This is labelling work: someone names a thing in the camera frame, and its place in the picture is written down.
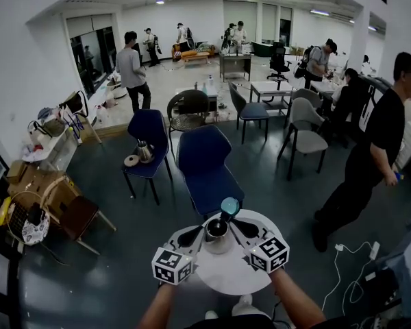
fluorescent light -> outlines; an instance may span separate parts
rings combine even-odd
[[[349,22],[350,22],[350,23],[353,23],[353,24],[355,23],[355,21],[354,21],[353,19],[351,19]],[[377,31],[377,29],[374,28],[374,27],[372,27],[371,25],[369,25],[369,29],[372,30],[372,31],[374,31],[374,32]]]
[[[318,11],[318,10],[310,10],[313,14],[321,14],[323,16],[329,16],[329,12]]]

navy chair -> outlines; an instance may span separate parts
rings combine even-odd
[[[232,102],[236,111],[238,113],[238,121],[236,124],[236,128],[239,129],[239,119],[244,121],[243,129],[242,129],[242,144],[244,143],[245,139],[245,127],[247,126],[247,121],[259,121],[259,128],[261,128],[261,122],[264,119],[266,121],[266,128],[265,128],[265,141],[268,139],[268,122],[269,122],[269,114],[264,109],[264,107],[258,102],[250,102],[247,103],[247,100],[243,98],[241,94],[239,94],[236,85],[231,82],[228,82],[228,86],[230,88],[230,95],[232,96]]]
[[[166,126],[164,125],[163,115],[159,110],[138,110],[132,117],[128,125],[128,133],[140,141],[146,141],[148,145],[153,145],[154,156],[152,162],[143,164],[138,163],[134,167],[123,166],[122,171],[125,176],[128,187],[132,196],[136,198],[128,175],[136,175],[138,177],[148,179],[151,184],[152,193],[157,205],[160,205],[155,186],[152,178],[162,164],[163,160],[166,163],[167,173],[172,180],[171,169],[167,161],[167,153],[169,151],[169,144],[167,142]]]
[[[214,125],[184,132],[178,143],[177,165],[184,175],[193,207],[207,219],[220,210],[226,197],[234,197],[242,207],[244,192],[225,166],[232,146]]]

hand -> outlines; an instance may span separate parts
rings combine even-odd
[[[391,169],[384,177],[386,186],[396,186],[398,181],[396,173]]]

concrete floor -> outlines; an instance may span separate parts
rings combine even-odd
[[[297,154],[292,181],[288,182],[290,148],[276,164],[284,139],[283,121],[274,118],[270,122],[266,143],[263,131],[249,123],[244,145],[240,144],[241,130],[236,131],[234,121],[218,124],[233,145],[227,166],[245,192],[244,208],[260,212],[276,223],[290,245],[287,272],[321,306],[338,280],[335,243],[355,249],[364,241],[379,241],[379,255],[398,244],[406,232],[405,222],[411,217],[411,181],[406,176],[396,188],[377,186],[361,217],[339,230],[330,240],[328,251],[320,254],[312,245],[311,218],[342,181],[349,150],[333,143],[320,174],[316,173],[318,154]],[[86,143],[78,148],[68,174],[118,230],[112,233],[102,221],[90,227],[84,240],[101,251],[102,256],[97,257],[69,241],[60,230],[51,229],[46,246],[70,266],[59,265],[41,245],[25,248],[20,268],[24,328],[133,328],[157,290],[151,272],[157,247],[174,231],[202,223],[192,209],[182,175],[170,153],[173,184],[164,165],[155,177],[161,205],[156,206],[150,186],[139,178],[132,178],[137,199],[130,197],[120,168],[133,146],[134,140],[125,134],[105,139],[102,145]],[[328,318],[342,314],[344,290],[358,276],[368,255],[369,250],[364,248],[355,255],[344,252],[338,257],[342,283],[327,301]],[[277,302],[271,285],[253,298],[253,304],[267,313]],[[210,309],[229,315],[237,301],[237,297],[209,289],[193,275],[177,290],[169,328],[185,328],[202,320]],[[352,323],[363,316],[358,306],[346,304]],[[286,320],[281,306],[277,318]]]
[[[265,80],[267,75],[271,74],[269,68],[270,58],[252,57],[251,61],[251,81]],[[286,61],[291,61],[290,70],[293,71],[298,61],[295,56],[286,56]],[[236,119],[236,111],[232,105],[228,84],[224,83],[223,78],[219,77],[219,56],[210,58],[205,64],[203,60],[190,61],[184,65],[183,61],[172,62],[172,60],[162,61],[155,67],[147,67],[147,83],[151,90],[151,108],[160,110],[164,116],[167,116],[167,104],[175,96],[175,89],[193,86],[198,82],[199,88],[208,81],[209,75],[213,76],[214,85],[218,90],[219,102],[224,102],[228,107],[219,110],[218,121],[228,121]],[[293,72],[284,73],[289,79],[290,84],[295,88],[304,86],[304,79],[296,80]],[[226,81],[231,80],[238,85],[238,90],[247,101],[249,100],[249,82],[248,75],[243,77],[242,73],[230,73],[226,75]],[[116,100],[118,105],[107,109],[109,118],[104,119],[102,123],[95,124],[95,128],[111,127],[113,125],[126,124],[132,118],[132,104],[129,96],[124,96]],[[140,107],[142,105],[142,96],[139,95]]]

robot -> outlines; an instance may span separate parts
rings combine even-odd
[[[236,199],[224,199],[219,223],[231,230],[237,243],[244,249],[244,259],[252,267],[267,273],[283,267],[289,260],[289,246],[282,236],[274,235],[260,221],[236,218],[239,210]],[[196,256],[208,235],[209,230],[203,226],[190,226],[176,231],[153,257],[154,278],[173,285],[187,279],[195,271]]]

